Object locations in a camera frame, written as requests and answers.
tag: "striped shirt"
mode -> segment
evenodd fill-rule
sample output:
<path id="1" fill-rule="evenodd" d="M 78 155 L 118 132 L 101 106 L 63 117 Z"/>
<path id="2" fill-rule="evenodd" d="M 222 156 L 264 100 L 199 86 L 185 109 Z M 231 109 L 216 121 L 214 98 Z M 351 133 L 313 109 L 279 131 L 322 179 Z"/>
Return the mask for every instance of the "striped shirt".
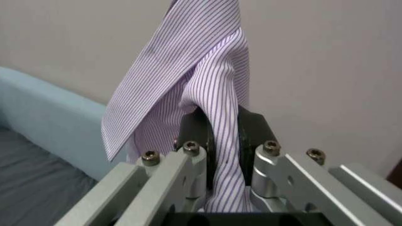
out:
<path id="1" fill-rule="evenodd" d="M 128 161 L 167 154 L 181 117 L 199 106 L 217 151 L 205 210 L 250 211 L 239 166 L 238 104 L 247 106 L 249 56 L 237 0 L 178 0 L 110 100 L 102 121 L 109 160 L 126 144 Z"/>

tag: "gray bedsheet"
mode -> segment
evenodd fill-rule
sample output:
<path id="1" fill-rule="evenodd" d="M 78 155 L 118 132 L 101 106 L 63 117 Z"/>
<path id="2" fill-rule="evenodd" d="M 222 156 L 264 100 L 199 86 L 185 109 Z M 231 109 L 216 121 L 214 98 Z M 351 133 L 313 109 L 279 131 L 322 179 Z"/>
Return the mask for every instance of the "gray bedsheet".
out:
<path id="1" fill-rule="evenodd" d="M 0 128 L 0 226 L 55 224 L 96 181 Z"/>

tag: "gray wall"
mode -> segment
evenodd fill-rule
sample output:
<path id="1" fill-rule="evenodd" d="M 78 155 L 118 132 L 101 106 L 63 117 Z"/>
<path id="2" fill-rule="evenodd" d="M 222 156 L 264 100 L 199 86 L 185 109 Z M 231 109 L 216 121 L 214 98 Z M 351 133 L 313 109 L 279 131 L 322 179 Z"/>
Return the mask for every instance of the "gray wall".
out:
<path id="1" fill-rule="evenodd" d="M 168 0 L 0 0 L 0 65 L 106 103 Z M 402 1 L 243 0 L 251 109 L 284 151 L 386 175 L 402 155 Z"/>

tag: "fabric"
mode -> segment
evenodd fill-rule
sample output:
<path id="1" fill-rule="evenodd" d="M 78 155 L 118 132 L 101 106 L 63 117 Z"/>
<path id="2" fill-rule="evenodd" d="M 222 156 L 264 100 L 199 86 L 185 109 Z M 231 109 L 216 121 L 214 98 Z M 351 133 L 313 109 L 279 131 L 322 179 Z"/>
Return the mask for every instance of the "fabric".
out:
<path id="1" fill-rule="evenodd" d="M 0 225 L 51 226 L 96 181 L 23 136 L 0 128 Z"/>
<path id="2" fill-rule="evenodd" d="M 196 106 L 211 122 L 217 149 L 205 210 L 249 211 L 239 166 L 238 104 L 248 102 L 249 56 L 237 0 L 178 0 L 110 100 L 102 121 L 108 159 L 126 144 L 128 161 L 167 154 L 181 117 Z"/>

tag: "shirt sleeve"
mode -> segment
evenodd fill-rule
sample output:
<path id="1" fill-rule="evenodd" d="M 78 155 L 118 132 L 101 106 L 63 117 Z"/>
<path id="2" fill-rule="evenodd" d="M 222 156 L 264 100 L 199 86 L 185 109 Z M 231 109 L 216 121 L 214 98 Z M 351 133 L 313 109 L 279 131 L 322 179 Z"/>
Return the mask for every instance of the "shirt sleeve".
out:
<path id="1" fill-rule="evenodd" d="M 238 99 L 244 99 L 239 95 L 248 93 L 248 82 L 243 84 L 237 81 L 248 81 L 248 66 L 247 42 L 239 28 L 212 48 L 196 65 L 183 91 L 180 106 L 199 106 L 214 132 L 217 170 L 213 195 L 205 205 L 207 212 L 249 210 L 239 165 L 237 126 Z"/>

